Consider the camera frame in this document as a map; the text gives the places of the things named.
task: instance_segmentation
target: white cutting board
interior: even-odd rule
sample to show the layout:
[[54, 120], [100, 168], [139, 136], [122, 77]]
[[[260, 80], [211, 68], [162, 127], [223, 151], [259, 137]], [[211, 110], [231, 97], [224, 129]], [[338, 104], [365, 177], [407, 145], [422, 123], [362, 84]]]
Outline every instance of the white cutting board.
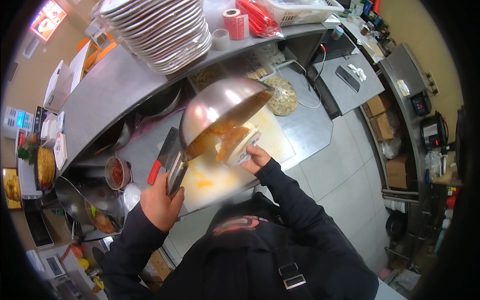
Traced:
[[[261, 132], [258, 145], [277, 162], [283, 163], [295, 155], [285, 132], [273, 113], [264, 106], [250, 120]], [[215, 161], [214, 147], [189, 162], [181, 185], [185, 187], [185, 201], [189, 212], [225, 199], [235, 191], [255, 180], [255, 176], [241, 166], [227, 168]]]

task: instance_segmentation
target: hand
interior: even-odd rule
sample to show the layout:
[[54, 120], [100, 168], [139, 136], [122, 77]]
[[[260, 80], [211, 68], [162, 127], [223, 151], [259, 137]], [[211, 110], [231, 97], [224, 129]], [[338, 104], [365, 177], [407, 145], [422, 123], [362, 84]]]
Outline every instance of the hand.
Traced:
[[180, 187], [173, 199], [167, 196], [168, 173], [159, 173], [154, 185], [140, 194], [140, 206], [155, 227], [169, 231], [177, 221], [181, 205], [185, 199], [185, 189]]
[[250, 160], [241, 164], [241, 166], [252, 174], [256, 174], [272, 158], [264, 149], [259, 146], [247, 146], [247, 152], [252, 155]]

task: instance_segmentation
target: black jacket sleeve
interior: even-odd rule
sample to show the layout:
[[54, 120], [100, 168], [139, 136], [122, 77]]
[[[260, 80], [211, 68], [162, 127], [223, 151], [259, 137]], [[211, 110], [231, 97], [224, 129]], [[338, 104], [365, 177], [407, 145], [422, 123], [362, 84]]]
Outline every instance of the black jacket sleeve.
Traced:
[[274, 201], [280, 205], [287, 226], [309, 236], [309, 246], [339, 255], [353, 255], [355, 260], [361, 260], [323, 206], [307, 196], [296, 180], [285, 175], [273, 158], [255, 176], [268, 187]]
[[168, 232], [156, 228], [138, 203], [128, 217], [120, 238], [110, 244], [101, 263], [101, 279], [112, 299], [147, 299], [152, 292], [140, 284], [139, 274]]

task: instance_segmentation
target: tape roll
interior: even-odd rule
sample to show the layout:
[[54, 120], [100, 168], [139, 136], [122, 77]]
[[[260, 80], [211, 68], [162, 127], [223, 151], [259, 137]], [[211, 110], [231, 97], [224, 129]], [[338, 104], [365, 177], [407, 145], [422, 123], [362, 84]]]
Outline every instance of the tape roll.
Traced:
[[230, 34], [227, 29], [217, 29], [212, 33], [213, 46], [218, 51], [227, 50], [230, 47]]
[[239, 40], [250, 36], [248, 29], [248, 15], [240, 14], [238, 9], [230, 9], [223, 12], [225, 28], [230, 34], [230, 39]]

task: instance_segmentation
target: white plastic basket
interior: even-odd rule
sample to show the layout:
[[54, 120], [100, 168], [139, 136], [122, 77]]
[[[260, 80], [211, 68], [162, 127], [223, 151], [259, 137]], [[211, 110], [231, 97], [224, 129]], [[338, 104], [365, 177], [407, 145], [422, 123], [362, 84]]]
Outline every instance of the white plastic basket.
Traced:
[[325, 5], [282, 5], [271, 0], [256, 0], [263, 5], [280, 27], [325, 22], [334, 12], [342, 12], [343, 6], [335, 0], [324, 0]]

